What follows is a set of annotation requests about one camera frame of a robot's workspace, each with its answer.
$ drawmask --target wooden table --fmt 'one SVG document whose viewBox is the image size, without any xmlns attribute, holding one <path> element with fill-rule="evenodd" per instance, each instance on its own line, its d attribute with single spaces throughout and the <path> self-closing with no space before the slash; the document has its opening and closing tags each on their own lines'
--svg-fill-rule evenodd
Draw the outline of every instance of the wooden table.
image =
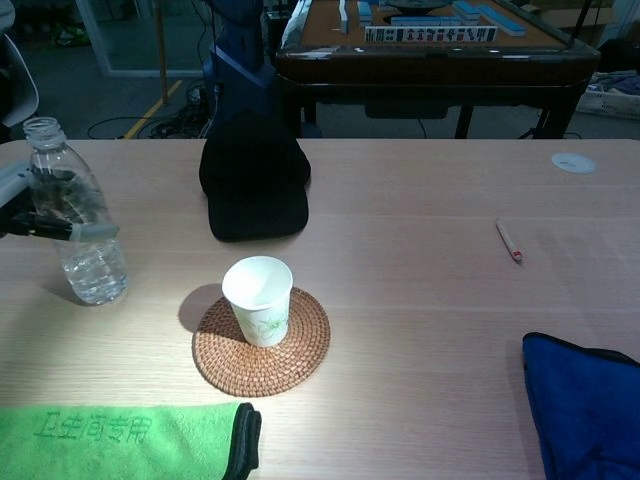
<svg viewBox="0 0 640 480">
<path fill-rule="evenodd" d="M 131 287 L 72 300 L 47 240 L 0 241 L 0 404 L 234 400 L 191 357 L 236 260 L 270 254 L 326 307 L 325 362 L 264 418 L 259 479 L 542 479 L 521 338 L 640 358 L 640 143 L 305 140 L 310 221 L 292 238 L 209 231 L 199 141 L 79 141 L 122 226 Z M 598 164 L 565 173 L 553 153 Z M 26 158 L 0 147 L 2 164 Z M 525 255 L 500 241 L 501 217 Z"/>
</svg>

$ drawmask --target woven coaster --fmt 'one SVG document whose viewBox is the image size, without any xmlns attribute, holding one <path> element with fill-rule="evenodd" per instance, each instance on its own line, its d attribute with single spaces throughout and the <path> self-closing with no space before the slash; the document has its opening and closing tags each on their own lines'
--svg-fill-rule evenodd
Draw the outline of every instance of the woven coaster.
<svg viewBox="0 0 640 480">
<path fill-rule="evenodd" d="M 231 305 L 221 298 L 198 325 L 193 356 L 202 376 L 214 387 L 238 397 L 266 397 L 306 380 L 322 362 L 330 338 L 322 305 L 294 288 L 289 330 L 282 342 L 269 348 L 247 343 Z"/>
</svg>

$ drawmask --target green microfiber cloth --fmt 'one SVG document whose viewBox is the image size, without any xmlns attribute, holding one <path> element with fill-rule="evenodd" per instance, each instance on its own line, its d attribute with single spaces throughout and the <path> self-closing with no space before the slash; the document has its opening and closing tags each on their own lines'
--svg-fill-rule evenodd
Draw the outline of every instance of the green microfiber cloth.
<svg viewBox="0 0 640 480">
<path fill-rule="evenodd" d="M 257 467 L 259 434 L 248 403 L 0 408 L 0 477 L 240 479 Z"/>
</svg>

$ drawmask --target paper cup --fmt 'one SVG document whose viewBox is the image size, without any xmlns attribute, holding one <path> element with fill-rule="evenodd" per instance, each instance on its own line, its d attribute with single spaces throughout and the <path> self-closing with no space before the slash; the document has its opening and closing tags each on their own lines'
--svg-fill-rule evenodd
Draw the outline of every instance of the paper cup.
<svg viewBox="0 0 640 480">
<path fill-rule="evenodd" d="M 244 338 L 256 347 L 272 347 L 289 328 L 293 275 L 273 257 L 249 257 L 232 266 L 222 280 Z"/>
</svg>

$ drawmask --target glass door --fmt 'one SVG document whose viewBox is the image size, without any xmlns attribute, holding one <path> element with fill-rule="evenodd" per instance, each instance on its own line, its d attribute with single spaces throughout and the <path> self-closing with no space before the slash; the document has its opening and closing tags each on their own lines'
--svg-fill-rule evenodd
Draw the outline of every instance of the glass door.
<svg viewBox="0 0 640 480">
<path fill-rule="evenodd" d="M 212 42 L 211 11 L 202 0 L 76 2 L 105 75 L 159 74 L 157 11 L 161 12 L 169 74 L 201 74 L 201 59 Z"/>
</svg>

